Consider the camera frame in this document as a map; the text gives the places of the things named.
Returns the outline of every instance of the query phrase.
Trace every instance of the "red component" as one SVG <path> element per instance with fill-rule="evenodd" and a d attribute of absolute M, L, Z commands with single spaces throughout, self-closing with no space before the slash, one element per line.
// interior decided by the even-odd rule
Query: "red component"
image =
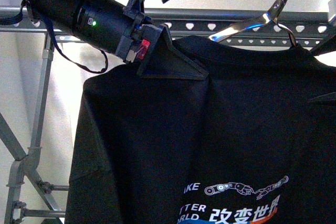
<path fill-rule="evenodd" d="M 148 40 L 144 39 L 141 42 L 140 50 L 139 50 L 138 55 L 137 55 L 137 58 L 139 60 L 143 60 L 145 58 L 145 55 L 147 54 L 147 51 L 148 51 L 150 45 L 151 45 L 151 43 Z"/>

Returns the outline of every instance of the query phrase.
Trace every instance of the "black t-shirt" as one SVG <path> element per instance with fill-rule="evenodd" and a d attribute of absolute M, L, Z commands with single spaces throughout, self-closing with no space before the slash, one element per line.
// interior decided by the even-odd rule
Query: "black t-shirt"
<path fill-rule="evenodd" d="M 132 63 L 86 81 L 67 223 L 334 224 L 336 68 L 301 47 L 174 45 L 206 80 Z"/>

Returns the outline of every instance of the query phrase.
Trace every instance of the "black mount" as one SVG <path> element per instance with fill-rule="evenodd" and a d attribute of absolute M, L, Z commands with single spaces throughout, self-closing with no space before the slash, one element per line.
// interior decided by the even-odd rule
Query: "black mount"
<path fill-rule="evenodd" d="M 129 0 L 124 14 L 134 20 L 118 44 L 116 55 L 129 63 L 129 53 L 139 48 L 139 42 L 147 40 L 150 46 L 141 65 L 138 75 L 142 78 L 166 78 L 204 80 L 208 72 L 180 53 L 172 44 L 167 25 L 155 27 L 152 19 L 144 13 L 145 0 Z"/>

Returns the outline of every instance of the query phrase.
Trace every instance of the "robotic arm graphic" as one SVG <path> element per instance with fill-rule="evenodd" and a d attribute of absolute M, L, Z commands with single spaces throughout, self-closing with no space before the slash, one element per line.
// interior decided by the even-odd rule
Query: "robotic arm graphic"
<path fill-rule="evenodd" d="M 270 186 L 267 186 L 265 188 L 259 189 L 257 191 L 254 191 L 252 187 L 248 185 L 244 185 L 242 183 L 235 183 L 235 182 L 229 182 L 227 184 L 218 184 L 214 186 L 208 186 L 204 189 L 204 193 L 206 195 L 214 195 L 219 194 L 224 191 L 227 191 L 229 189 L 236 190 L 241 195 L 251 195 L 251 194 L 258 194 L 257 200 L 263 198 L 263 196 L 267 195 L 271 191 L 279 188 L 283 184 L 287 183 L 289 180 L 288 176 L 285 176 L 283 179 L 281 179 L 279 182 L 272 184 Z"/>
<path fill-rule="evenodd" d="M 238 193 L 241 195 L 251 195 L 254 194 L 253 188 L 250 186 L 244 185 L 242 183 L 234 183 L 234 182 L 229 182 L 227 184 L 219 184 L 219 185 L 214 185 L 214 186 L 209 186 L 205 188 L 204 192 L 206 195 L 214 195 L 214 194 L 219 194 L 222 193 L 226 190 L 236 190 Z"/>

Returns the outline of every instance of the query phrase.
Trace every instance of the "black cylindrical motor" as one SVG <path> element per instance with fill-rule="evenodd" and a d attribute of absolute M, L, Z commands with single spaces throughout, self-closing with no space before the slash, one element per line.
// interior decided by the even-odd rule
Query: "black cylindrical motor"
<path fill-rule="evenodd" d="M 50 18 L 62 31 L 109 53 L 115 53 L 133 20 L 114 0 L 29 0 L 33 12 Z"/>

